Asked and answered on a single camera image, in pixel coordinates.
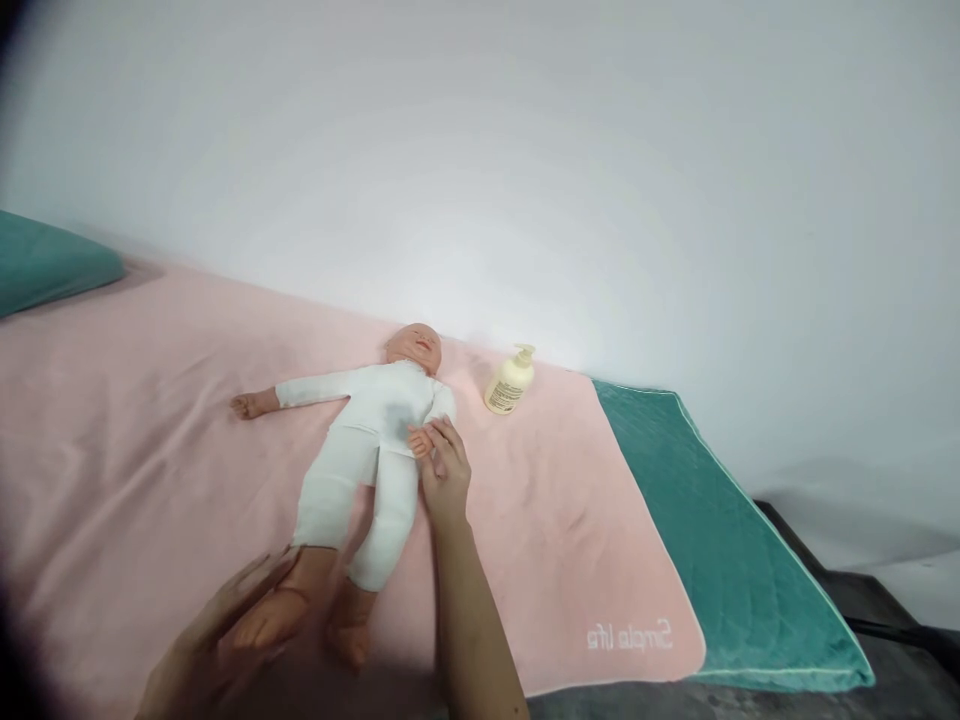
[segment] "lotion bottle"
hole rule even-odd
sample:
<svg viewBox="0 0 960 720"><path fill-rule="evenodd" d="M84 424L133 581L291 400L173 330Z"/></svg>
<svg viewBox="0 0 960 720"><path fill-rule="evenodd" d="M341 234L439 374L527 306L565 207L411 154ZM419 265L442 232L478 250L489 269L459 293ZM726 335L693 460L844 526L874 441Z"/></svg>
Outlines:
<svg viewBox="0 0 960 720"><path fill-rule="evenodd" d="M533 345L516 345L520 352L507 360L493 376L483 403L497 415L509 415L517 407L524 391L533 382Z"/></svg>

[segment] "doll leg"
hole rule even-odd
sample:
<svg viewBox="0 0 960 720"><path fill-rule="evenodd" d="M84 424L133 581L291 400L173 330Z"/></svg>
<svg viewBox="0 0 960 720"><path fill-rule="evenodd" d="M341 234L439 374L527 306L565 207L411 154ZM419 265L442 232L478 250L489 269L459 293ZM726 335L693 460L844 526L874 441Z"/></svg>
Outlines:
<svg viewBox="0 0 960 720"><path fill-rule="evenodd" d="M303 545L303 551L276 589L240 620L235 646L271 647L300 629L311 606L323 596L346 538L357 485L373 479L378 444L376 435L363 430L330 430L300 491L293 544Z"/></svg>
<svg viewBox="0 0 960 720"><path fill-rule="evenodd" d="M400 559L417 514L416 461L393 452L380 452L377 490L370 532L354 555L347 581L334 601L327 625L327 642L355 672L367 660L367 622L377 594Z"/></svg>

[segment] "white wall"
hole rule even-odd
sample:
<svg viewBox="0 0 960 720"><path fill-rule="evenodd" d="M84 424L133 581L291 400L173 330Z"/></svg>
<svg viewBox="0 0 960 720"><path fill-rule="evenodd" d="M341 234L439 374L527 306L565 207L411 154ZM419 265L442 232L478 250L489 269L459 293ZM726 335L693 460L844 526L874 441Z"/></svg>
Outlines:
<svg viewBox="0 0 960 720"><path fill-rule="evenodd" d="M960 549L956 2L77 0L31 27L0 207L676 389L822 560L960 627L931 560Z"/></svg>

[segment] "bottle label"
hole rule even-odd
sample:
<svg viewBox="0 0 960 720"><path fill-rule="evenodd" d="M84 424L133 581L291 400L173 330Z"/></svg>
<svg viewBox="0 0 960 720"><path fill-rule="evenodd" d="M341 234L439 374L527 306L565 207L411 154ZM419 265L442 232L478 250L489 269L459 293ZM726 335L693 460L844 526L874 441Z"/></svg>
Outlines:
<svg viewBox="0 0 960 720"><path fill-rule="evenodd" d="M507 385L507 383L503 381L498 382L493 392L490 393L490 406L509 412L516 407L521 395L523 395L522 388Z"/></svg>

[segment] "doll foot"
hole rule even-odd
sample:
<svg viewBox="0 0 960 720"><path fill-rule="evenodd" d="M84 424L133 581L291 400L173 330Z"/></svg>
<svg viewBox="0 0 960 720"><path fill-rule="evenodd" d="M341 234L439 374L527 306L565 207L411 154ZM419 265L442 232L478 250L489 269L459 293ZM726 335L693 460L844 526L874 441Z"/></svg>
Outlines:
<svg viewBox="0 0 960 720"><path fill-rule="evenodd" d="M348 579L337 595L327 623L327 645L357 674L363 669L370 653L367 623L376 599L377 593L361 590Z"/></svg>
<svg viewBox="0 0 960 720"><path fill-rule="evenodd" d="M277 588L243 616L237 624L233 646L263 650L285 643L300 630L309 607L302 592Z"/></svg>

